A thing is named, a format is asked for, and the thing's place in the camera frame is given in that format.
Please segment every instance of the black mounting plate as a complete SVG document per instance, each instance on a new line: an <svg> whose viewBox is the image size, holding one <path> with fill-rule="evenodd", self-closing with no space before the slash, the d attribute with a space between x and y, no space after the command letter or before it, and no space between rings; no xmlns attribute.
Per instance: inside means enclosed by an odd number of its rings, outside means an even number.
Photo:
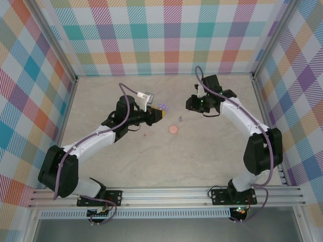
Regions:
<svg viewBox="0 0 323 242"><path fill-rule="evenodd" d="M250 192L246 195L250 199L251 205L257 204L257 197L254 189L249 189ZM249 205L248 199L244 199L238 203L233 203L226 189L212 189L211 198L213 205Z"/></svg>
<svg viewBox="0 0 323 242"><path fill-rule="evenodd" d="M122 191L121 190L106 190L102 199L114 202L117 207L121 206L122 200ZM98 202L84 197L80 197L80 200L77 200L76 206L78 207L103 207L105 202Z"/></svg>

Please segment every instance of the orange object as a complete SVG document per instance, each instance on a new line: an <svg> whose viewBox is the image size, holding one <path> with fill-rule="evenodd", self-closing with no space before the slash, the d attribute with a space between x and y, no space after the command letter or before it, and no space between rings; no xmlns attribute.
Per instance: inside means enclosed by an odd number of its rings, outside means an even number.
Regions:
<svg viewBox="0 0 323 242"><path fill-rule="evenodd" d="M176 134L178 132L178 127L176 125L171 125L169 128L168 128L168 131L171 133L171 134Z"/></svg>

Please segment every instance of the plaid backdrop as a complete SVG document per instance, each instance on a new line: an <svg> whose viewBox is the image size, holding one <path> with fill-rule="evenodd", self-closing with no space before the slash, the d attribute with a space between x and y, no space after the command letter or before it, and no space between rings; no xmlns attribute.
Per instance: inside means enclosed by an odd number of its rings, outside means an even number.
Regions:
<svg viewBox="0 0 323 242"><path fill-rule="evenodd" d="M0 1L0 241L17 241L72 81L22 0Z"/></svg>
<svg viewBox="0 0 323 242"><path fill-rule="evenodd" d="M323 241L323 0L302 1L259 85L283 133L283 164L302 187L312 230Z"/></svg>
<svg viewBox="0 0 323 242"><path fill-rule="evenodd" d="M288 0L37 2L77 73L124 75L249 73Z"/></svg>

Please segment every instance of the marble surface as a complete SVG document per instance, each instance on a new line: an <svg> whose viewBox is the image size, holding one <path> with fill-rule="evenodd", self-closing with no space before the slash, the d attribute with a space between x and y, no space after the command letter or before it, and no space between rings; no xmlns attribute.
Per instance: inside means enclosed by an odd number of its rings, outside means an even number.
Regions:
<svg viewBox="0 0 323 242"><path fill-rule="evenodd" d="M218 78L224 90L232 89L262 120L249 76ZM115 110L122 95L119 82L155 94L153 105L166 104L167 115L101 149L80 167L80 177L93 177L107 187L194 187L225 186L239 173L247 141L236 127L223 115L206 118L185 109L186 100L195 94L193 75L81 77L62 145L88 135ZM170 125L177 125L179 132L170 134ZM275 170L270 185L280 184Z"/></svg>

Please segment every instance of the purple cable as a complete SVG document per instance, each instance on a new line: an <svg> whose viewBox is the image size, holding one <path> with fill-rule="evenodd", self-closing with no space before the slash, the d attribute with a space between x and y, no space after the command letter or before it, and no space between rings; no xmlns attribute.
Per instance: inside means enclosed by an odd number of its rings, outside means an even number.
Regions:
<svg viewBox="0 0 323 242"><path fill-rule="evenodd" d="M111 202L111 201L109 201L109 200L104 200L104 199L99 199L99 198L91 198L91 197L88 197L88 196L82 196L82 198L86 198L86 199L91 199L91 200L94 200L94 201L99 201L99 202L105 202L105 203L109 203L109 204L111 204L111 205L113 205L114 207L115 207L115 211L114 211L114 213L112 214L112 216L110 217L110 218L107 218L107 219L105 219L103 222L101 222L101 223L97 223L97 225L102 225L102 224L105 224L105 223L108 223L116 214L117 214L117 206L116 206L116 204L114 203L114 202ZM94 223L93 221L92 221L92 217L94 217L94 215L91 215L90 216L90 221L92 222L92 223Z"/></svg>
<svg viewBox="0 0 323 242"><path fill-rule="evenodd" d="M119 127L121 127L128 119L129 117L129 114L130 114L130 103L129 103L129 99L127 97L127 94L125 92L125 90L122 88L122 87L125 87L127 88L129 91L131 91L132 93L134 94L137 94L138 92L135 92L134 90L130 89L129 87L127 87L126 85L122 84L122 83L119 83L119 87L123 93L123 95L125 96L126 98L126 103L127 103L127 115L125 117L125 119L120 123L118 124L117 126L111 128L111 129L108 129L106 131L101 131L101 132L98 132L98 133L94 133L94 134L91 134L85 138L83 138L82 140L80 140L79 142L77 142L72 148L70 148L66 154L62 157L62 160L61 162L59 163L59 168L57 170L57 176L56 176L56 183L55 183L55 192L54 192L54 197L53 197L53 200L56 200L56 198L58 197L58 191L59 191L59 185L60 185L60 178L61 178L61 172L62 172L62 167L63 167L63 164L64 164L64 161L66 160L67 156L73 151L74 147L78 147L80 144L82 144L84 141L92 138L93 136L96 136L96 135L101 135L101 134L104 134L104 133L108 133L110 131L113 131Z"/></svg>
<svg viewBox="0 0 323 242"><path fill-rule="evenodd" d="M223 96L223 95L221 95L219 93L216 93L216 92L212 91L211 89L209 89L208 87L206 87L204 85L204 83L202 82L202 80L200 79L200 77L198 76L197 69L199 69L201 71L202 77L203 77L203 71L202 71L202 68L200 66L196 66L195 67L195 75L196 75L196 78L199 81L199 83L202 85L202 87L204 87L204 89L206 89L208 92L214 94L215 96L218 96L220 98L223 98L224 100L229 101L230 103L232 103L233 105L235 105L236 107L238 107L255 125L257 125L257 127L259 128L259 130L262 132L264 138L266 139L266 142L267 142L267 145L268 145L268 148L269 148L269 156L270 156L270 162L271 162L269 176L268 176L268 179L266 180L266 182L264 182L263 184L252 184L253 186L258 187L260 189L265 189L265 191L266 191L266 199L265 199L264 203L262 204L260 210L258 211L258 213L259 213L265 207L265 205L267 203L267 200L268 200L268 196L269 196L268 190L266 188L263 188L263 186L268 185L268 183L271 181L272 176L273 176L273 170L274 170L274 154L273 154L273 148L272 148L272 144L271 144L271 142L269 140L269 137L266 134L265 130L263 130L263 128L249 114L249 112L247 110L245 110L243 107L241 107L240 105L238 105L235 101L231 100L230 98L228 98L226 96ZM249 221L251 218L254 218L256 216L256 214L254 214L251 217L245 219L244 221Z"/></svg>

